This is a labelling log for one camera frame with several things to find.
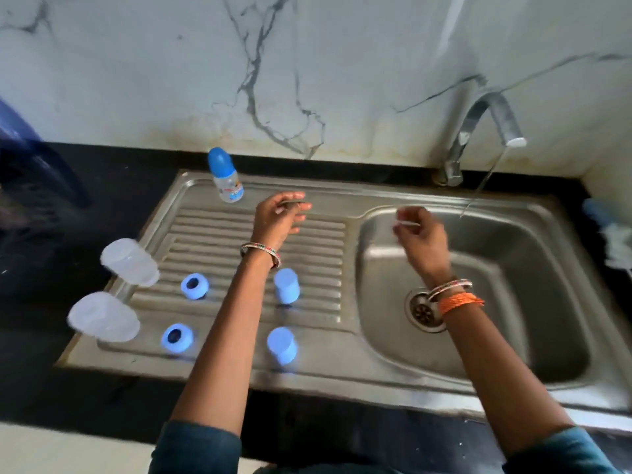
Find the black countertop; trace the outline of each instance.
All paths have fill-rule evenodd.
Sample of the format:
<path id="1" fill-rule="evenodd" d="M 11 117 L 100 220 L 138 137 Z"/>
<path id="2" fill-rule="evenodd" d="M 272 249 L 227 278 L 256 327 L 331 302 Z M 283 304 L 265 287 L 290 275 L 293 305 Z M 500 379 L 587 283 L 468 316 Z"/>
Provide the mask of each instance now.
<path id="1" fill-rule="evenodd" d="M 183 384 L 54 368 L 72 338 L 66 315 L 110 278 L 103 247 L 136 238 L 179 169 L 207 169 L 200 153 L 54 145 L 85 184 L 92 205 L 79 209 L 0 158 L 3 193 L 39 214 L 29 228 L 0 231 L 0 420 L 155 442 Z M 427 186 L 430 170 L 234 156 L 243 174 Z M 481 173 L 466 172 L 465 188 Z M 494 174 L 487 191 L 556 197 L 626 313 L 629 280 L 603 266 L 604 243 L 581 213 L 578 181 Z M 632 437 L 592 433 L 613 463 L 632 468 Z M 291 393 L 251 390 L 243 455 L 269 462 L 372 462 L 404 472 L 500 469 L 503 457 L 482 422 Z"/>

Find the bottle label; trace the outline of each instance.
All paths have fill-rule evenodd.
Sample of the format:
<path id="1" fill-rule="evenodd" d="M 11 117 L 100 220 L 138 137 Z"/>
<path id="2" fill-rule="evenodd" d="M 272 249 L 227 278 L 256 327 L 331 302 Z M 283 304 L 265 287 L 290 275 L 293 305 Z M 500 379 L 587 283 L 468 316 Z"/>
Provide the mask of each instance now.
<path id="1" fill-rule="evenodd" d="M 228 195 L 228 199 L 239 199 L 243 195 L 243 186 L 239 180 L 235 181 L 234 186 L 230 188 L 220 188 L 220 193 Z"/>

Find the white marble backsplash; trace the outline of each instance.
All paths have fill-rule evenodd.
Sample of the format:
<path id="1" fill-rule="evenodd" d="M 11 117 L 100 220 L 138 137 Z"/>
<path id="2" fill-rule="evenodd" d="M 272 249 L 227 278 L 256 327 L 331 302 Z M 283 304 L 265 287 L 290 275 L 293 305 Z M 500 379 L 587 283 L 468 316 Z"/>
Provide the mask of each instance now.
<path id="1" fill-rule="evenodd" d="M 632 0 L 0 0 L 0 97 L 47 141 L 430 166 L 481 90 L 577 177 L 632 114 Z M 488 115 L 462 159 L 500 151 Z"/>

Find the sink drain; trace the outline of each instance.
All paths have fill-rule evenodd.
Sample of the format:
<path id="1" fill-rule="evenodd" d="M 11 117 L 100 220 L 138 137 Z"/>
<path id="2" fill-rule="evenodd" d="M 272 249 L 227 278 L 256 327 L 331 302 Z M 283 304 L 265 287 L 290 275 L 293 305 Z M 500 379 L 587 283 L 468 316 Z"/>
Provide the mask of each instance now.
<path id="1" fill-rule="evenodd" d="M 428 294 L 428 291 L 419 289 L 408 293 L 404 303 L 406 316 L 416 328 L 422 331 L 430 333 L 445 331 L 446 325 L 432 303 L 428 302 Z"/>

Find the faucet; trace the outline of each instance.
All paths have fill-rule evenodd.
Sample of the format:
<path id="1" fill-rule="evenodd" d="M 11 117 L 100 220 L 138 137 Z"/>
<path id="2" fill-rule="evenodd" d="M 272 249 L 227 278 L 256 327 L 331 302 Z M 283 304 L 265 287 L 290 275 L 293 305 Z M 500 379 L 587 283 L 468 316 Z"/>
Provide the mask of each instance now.
<path id="1" fill-rule="evenodd" d="M 465 115 L 452 147 L 441 161 L 441 167 L 432 176 L 433 181 L 439 186 L 459 186 L 463 182 L 460 161 L 463 150 L 470 141 L 470 136 L 476 128 L 478 120 L 488 108 L 496 123 L 502 144 L 508 148 L 526 146 L 526 139 L 522 136 L 507 99 L 499 92 L 485 93 L 474 102 Z"/>

